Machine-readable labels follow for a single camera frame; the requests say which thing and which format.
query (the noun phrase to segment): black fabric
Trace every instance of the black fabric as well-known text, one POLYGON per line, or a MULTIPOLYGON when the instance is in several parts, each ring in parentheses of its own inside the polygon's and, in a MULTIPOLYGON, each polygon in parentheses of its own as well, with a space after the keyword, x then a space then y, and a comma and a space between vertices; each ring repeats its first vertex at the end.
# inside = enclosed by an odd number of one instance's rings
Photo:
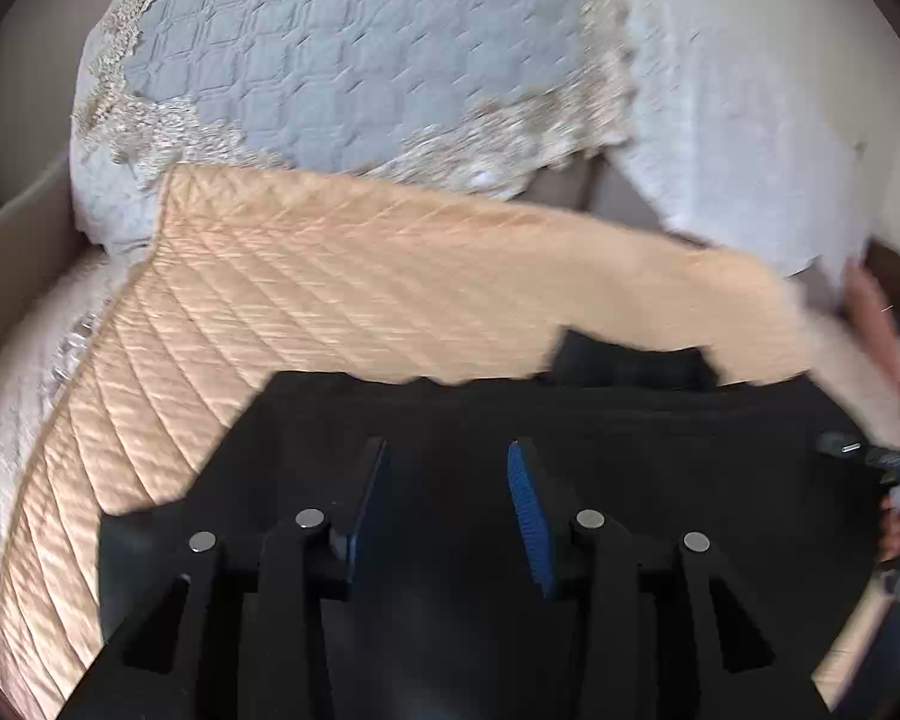
POLYGON ((157 581, 165 544, 159 533, 172 529, 180 501, 129 512, 103 514, 98 543, 100 625, 108 638, 157 581))
POLYGON ((716 389, 717 373, 699 349, 653 352, 602 343, 567 330, 550 370, 541 379, 562 386, 640 386, 647 389, 716 389))
MULTIPOLYGON (((540 598, 509 499, 506 447, 529 436, 586 507, 634 533, 706 533, 809 678, 860 598, 878 534, 877 477, 818 456, 814 442, 828 430, 858 432, 803 376, 660 391, 539 379, 397 386, 284 372, 178 511, 151 517, 151 541, 172 550, 199 530, 224 542, 268 531, 319 502, 365 439, 382 436, 392 459, 389 546, 347 608, 324 610, 335 685, 346 684, 335 688, 338 716, 546 716, 566 670, 573 611, 540 598), (355 630, 347 615, 365 624, 355 630)), ((103 519, 102 551, 120 542, 107 532, 127 522, 103 519)), ((107 627, 121 614, 106 588, 139 572, 145 552, 101 553, 107 627)), ((118 605, 131 601, 124 593, 118 605)))

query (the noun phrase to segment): metal screw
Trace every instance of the metal screw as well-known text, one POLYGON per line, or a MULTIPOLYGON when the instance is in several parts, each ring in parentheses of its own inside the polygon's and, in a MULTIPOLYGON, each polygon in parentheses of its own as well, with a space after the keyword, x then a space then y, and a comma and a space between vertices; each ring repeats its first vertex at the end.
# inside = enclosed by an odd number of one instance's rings
POLYGON ((320 509, 303 509, 296 513, 295 520, 301 528, 316 528, 323 522, 323 512, 320 509))
POLYGON ((595 509, 583 509, 581 512, 577 512, 577 522, 581 528, 595 531, 597 528, 602 528, 604 526, 604 523, 607 522, 607 518, 595 509))
POLYGON ((208 549, 213 549, 214 544, 217 543, 217 537, 210 531, 197 531, 190 536, 188 543, 194 552, 206 552, 208 549))
POLYGON ((706 552, 710 548, 710 539, 703 536, 703 533, 693 531, 683 537, 683 546, 691 552, 706 552))

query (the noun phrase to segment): light blue quilted fabric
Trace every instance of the light blue quilted fabric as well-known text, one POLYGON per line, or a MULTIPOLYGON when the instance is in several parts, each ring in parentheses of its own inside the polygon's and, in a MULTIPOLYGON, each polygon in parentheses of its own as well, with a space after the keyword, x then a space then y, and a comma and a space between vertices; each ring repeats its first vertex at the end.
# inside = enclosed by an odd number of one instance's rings
POLYGON ((189 95, 202 121, 324 172, 581 65, 580 0, 156 0, 139 25, 131 90, 189 95))

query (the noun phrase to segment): white quilted bedspread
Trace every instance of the white quilted bedspread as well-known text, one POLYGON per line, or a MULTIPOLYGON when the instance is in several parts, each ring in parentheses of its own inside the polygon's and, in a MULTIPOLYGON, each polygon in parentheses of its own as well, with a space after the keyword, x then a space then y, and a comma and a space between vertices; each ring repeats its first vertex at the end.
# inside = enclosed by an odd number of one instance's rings
POLYGON ((17 482, 62 383, 98 314, 127 273, 127 258, 88 250, 16 327, 0 352, 0 544, 17 482))

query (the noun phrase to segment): peach quilted blanket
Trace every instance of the peach quilted blanket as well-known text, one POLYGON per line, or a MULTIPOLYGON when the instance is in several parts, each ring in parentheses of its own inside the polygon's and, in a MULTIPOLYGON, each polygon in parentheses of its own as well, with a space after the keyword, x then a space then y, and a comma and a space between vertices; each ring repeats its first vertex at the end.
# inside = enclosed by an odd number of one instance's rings
POLYGON ((101 647, 97 527, 184 493, 276 370, 444 382, 540 370, 564 325, 703 346, 725 381, 807 370, 784 284, 748 256, 383 181, 183 165, 17 495, 0 680, 52 718, 101 647))

